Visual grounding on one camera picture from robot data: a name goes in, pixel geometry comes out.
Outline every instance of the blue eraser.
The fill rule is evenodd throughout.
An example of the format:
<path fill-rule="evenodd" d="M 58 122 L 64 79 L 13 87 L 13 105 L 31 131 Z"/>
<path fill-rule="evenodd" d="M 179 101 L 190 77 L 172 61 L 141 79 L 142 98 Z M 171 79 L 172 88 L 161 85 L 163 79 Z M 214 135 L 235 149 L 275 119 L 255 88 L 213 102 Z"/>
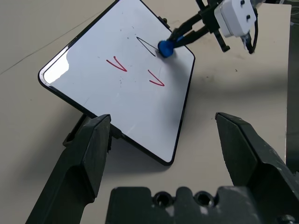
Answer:
<path fill-rule="evenodd" d="M 160 41 L 158 43 L 159 53 L 167 58 L 173 54 L 173 46 L 174 44 L 171 41 Z"/>

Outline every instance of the gray floor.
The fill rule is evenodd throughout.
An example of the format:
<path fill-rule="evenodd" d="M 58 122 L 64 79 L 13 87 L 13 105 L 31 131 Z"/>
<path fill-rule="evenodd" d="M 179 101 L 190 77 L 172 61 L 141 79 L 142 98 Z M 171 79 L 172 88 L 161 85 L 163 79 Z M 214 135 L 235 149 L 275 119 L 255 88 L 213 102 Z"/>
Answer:
<path fill-rule="evenodd" d="M 285 4 L 299 7 L 299 2 L 285 1 Z M 292 13 L 296 12 L 299 8 L 292 9 Z M 290 30 L 286 163 L 292 171 L 299 171 L 299 14 L 292 15 L 291 21 L 297 24 Z"/>

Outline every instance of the table surface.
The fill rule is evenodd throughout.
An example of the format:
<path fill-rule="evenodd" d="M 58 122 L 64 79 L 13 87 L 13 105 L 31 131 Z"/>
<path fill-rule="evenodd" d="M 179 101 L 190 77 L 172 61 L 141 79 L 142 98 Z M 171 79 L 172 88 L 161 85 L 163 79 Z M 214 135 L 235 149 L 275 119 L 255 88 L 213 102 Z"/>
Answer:
<path fill-rule="evenodd" d="M 7 35 L 10 28 L 0 23 L 6 45 L 12 46 L 14 53 L 20 49 L 21 59 L 29 55 L 8 69 L 20 59 L 16 54 L 10 55 L 8 48 L 1 52 L 10 58 L 1 67 L 0 75 L 0 215 L 4 223 L 25 222 L 64 149 L 64 138 L 81 115 L 41 87 L 37 73 L 95 18 L 90 18 L 92 15 L 111 2 L 55 0 L 49 5 L 45 0 L 33 0 L 28 3 L 30 9 L 16 8 L 17 4 L 5 4 L 0 9 L 6 23 L 22 21 L 28 26 L 20 29 L 19 36 L 24 39 L 16 43 Z M 198 10 L 195 1 L 144 2 L 154 13 L 167 18 L 171 28 Z M 66 10 L 69 5 L 73 7 L 71 12 Z M 49 7 L 51 13 L 39 10 Z M 180 186 L 194 193 L 206 190 L 215 194 L 219 186 L 231 185 L 214 120 L 216 112 L 230 113 L 251 123 L 285 160 L 290 11 L 287 5 L 263 4 L 258 9 L 259 38 L 253 55 L 234 37 L 225 40 L 231 47 L 225 54 L 213 35 L 189 46 L 196 63 L 173 165 L 163 167 L 123 140 L 114 141 L 99 196 L 86 207 L 81 223 L 104 223 L 114 187 L 147 186 L 152 194 L 166 190 L 174 195 Z M 31 24 L 33 18 L 43 26 Z"/>

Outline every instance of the black whiteboard frame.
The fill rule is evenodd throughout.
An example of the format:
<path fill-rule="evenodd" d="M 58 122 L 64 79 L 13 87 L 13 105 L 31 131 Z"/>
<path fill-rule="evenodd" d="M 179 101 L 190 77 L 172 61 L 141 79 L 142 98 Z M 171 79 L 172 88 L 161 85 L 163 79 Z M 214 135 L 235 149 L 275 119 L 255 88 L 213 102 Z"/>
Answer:
<path fill-rule="evenodd" d="M 74 45 L 77 40 L 79 40 L 95 23 L 97 23 L 111 8 L 113 8 L 113 6 L 115 6 L 120 0 L 116 0 L 114 1 L 107 9 L 105 9 L 96 19 L 94 19 L 85 29 L 83 29 L 71 42 L 69 42 L 57 55 L 55 55 L 39 72 L 38 72 L 38 82 L 47 90 L 49 90 L 50 92 L 52 92 L 53 94 L 55 94 L 56 96 L 58 96 L 59 98 L 63 99 L 65 102 L 67 102 L 68 104 L 72 105 L 73 107 L 75 107 L 76 109 L 80 110 L 82 113 L 86 114 L 88 117 L 90 118 L 95 118 L 97 117 L 94 113 L 90 112 L 89 110 L 87 110 L 86 108 L 84 108 L 83 106 L 81 106 L 80 104 L 78 104 L 76 101 L 72 100 L 71 98 L 69 98 L 68 96 L 66 96 L 65 94 L 63 94 L 61 91 L 57 90 L 56 88 L 54 88 L 53 86 L 51 86 L 50 84 L 48 84 L 44 78 L 43 75 L 44 73 L 60 58 L 59 54 L 61 54 L 61 52 L 65 52 L 67 49 L 69 49 L 72 45 Z M 153 11 L 151 11 L 150 8 L 147 7 L 147 5 L 140 0 L 140 2 L 142 2 L 142 4 L 151 12 L 153 13 Z M 156 14 L 153 13 L 153 15 L 161 22 L 163 23 L 158 16 L 156 16 Z M 171 32 L 171 30 L 169 29 L 169 26 L 167 26 L 167 24 L 163 23 L 163 25 Z M 156 156 L 155 154 L 153 154 L 151 151 L 147 150 L 145 147 L 143 147 L 142 145 L 140 145 L 139 143 L 135 142 L 133 139 L 131 139 L 130 137 L 126 136 L 125 134 L 121 133 L 121 138 L 123 138 L 125 141 L 129 142 L 130 144 L 132 144 L 133 146 L 135 146 L 136 148 L 140 149 L 142 152 L 144 152 L 145 154 L 149 155 L 150 157 L 152 157 L 153 159 L 155 159 L 156 161 L 158 161 L 159 163 L 161 163 L 164 166 L 170 166 L 171 164 L 173 164 L 174 162 L 174 158 L 175 158 L 175 154 L 177 151 L 177 146 L 178 146 L 178 139 L 179 139 L 179 135 L 181 132 L 181 127 L 182 127 L 182 122 L 183 122 L 183 117 L 184 117 L 184 113 L 185 113 L 185 107 L 186 107 L 186 103 L 187 103 L 187 98 L 188 98 L 188 93 L 189 93 L 189 88 L 190 88 L 190 82 L 191 82 L 191 78 L 192 78 L 192 73 L 193 73 L 193 68 L 194 68 L 194 63 L 195 63 L 195 55 L 191 52 L 191 54 L 194 57 L 193 60 L 193 64 L 192 64 L 192 69 L 191 69 L 191 74 L 190 74 L 190 78 L 189 78 L 189 82 L 188 82 L 188 87 L 187 87 L 187 92 L 186 92 L 186 96 L 185 96 L 185 101 L 184 101 L 184 106 L 183 106 L 183 110 L 182 110 L 182 115 L 181 115 L 181 119 L 180 119 L 180 123 L 178 126 L 178 134 L 177 134 L 177 138 L 176 138 L 176 142 L 175 142 L 175 146 L 174 146 L 174 150 L 173 150 L 173 154 L 172 154 L 172 158 L 170 162 L 166 162 L 164 160 L 162 160 L 160 157 Z"/>

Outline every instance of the whiteboard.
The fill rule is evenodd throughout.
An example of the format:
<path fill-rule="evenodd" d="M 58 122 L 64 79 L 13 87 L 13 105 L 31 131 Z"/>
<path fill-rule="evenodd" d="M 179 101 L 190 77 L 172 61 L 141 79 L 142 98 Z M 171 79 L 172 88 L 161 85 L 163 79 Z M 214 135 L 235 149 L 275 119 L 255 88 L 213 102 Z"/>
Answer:
<path fill-rule="evenodd" d="M 186 47 L 159 55 L 155 47 L 170 34 L 143 2 L 120 0 L 41 69 L 39 80 L 76 107 L 110 114 L 126 137 L 170 165 L 195 60 Z"/>

